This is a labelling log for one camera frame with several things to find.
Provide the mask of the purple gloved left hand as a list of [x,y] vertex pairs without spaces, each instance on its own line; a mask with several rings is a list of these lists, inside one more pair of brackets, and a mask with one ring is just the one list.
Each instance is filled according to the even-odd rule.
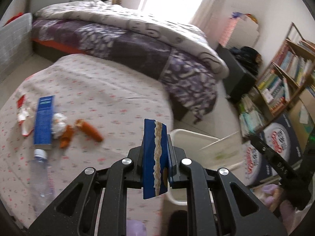
[[147,236],[146,226],[139,220],[127,220],[127,236]]

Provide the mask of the purple gloved hand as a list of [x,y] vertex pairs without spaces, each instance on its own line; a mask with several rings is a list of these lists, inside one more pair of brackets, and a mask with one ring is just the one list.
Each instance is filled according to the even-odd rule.
[[285,191],[279,185],[267,184],[261,188],[261,202],[268,207],[271,212],[277,208],[280,211],[280,217],[288,233],[294,228],[296,208],[286,199]]

